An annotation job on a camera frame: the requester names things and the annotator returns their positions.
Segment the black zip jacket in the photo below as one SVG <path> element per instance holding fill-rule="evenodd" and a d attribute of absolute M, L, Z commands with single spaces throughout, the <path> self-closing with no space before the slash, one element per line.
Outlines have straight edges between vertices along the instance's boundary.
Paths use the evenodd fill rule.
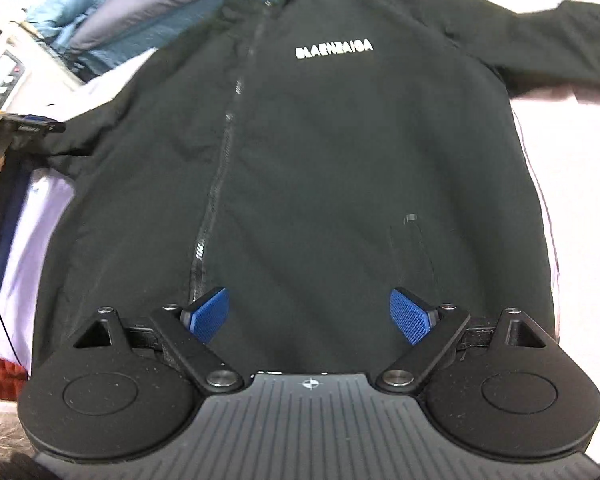
<path fill-rule="evenodd" d="M 403 287 L 555 328 L 542 209 L 509 101 L 600 89 L 600 4 L 225 0 L 38 150 L 76 195 L 45 258 L 32 362 L 110 306 L 216 286 L 242 374 L 378 374 Z"/>

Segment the white appliance with panel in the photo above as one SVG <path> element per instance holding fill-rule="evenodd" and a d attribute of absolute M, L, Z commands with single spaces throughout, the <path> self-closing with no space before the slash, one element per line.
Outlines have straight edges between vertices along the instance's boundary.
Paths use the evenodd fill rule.
<path fill-rule="evenodd" d="M 82 86 L 24 24 L 18 0 L 0 0 L 0 110 L 42 114 Z"/>

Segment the purple floral bed sheet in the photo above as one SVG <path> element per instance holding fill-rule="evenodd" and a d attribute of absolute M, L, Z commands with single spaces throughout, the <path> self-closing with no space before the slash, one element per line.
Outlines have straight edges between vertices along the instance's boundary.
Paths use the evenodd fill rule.
<path fill-rule="evenodd" d="M 556 325 L 562 342 L 586 370 L 596 367 L 585 344 L 584 316 L 577 303 L 584 280 L 600 272 L 600 228 L 578 240 L 568 203 L 600 198 L 600 96 L 560 87 L 514 99 L 520 143 L 541 193 L 545 234 L 552 258 Z M 74 194 L 72 183 L 49 169 L 34 170 L 26 187 L 0 292 L 0 358 L 31 365 L 35 296 L 43 259 L 61 214 Z"/>

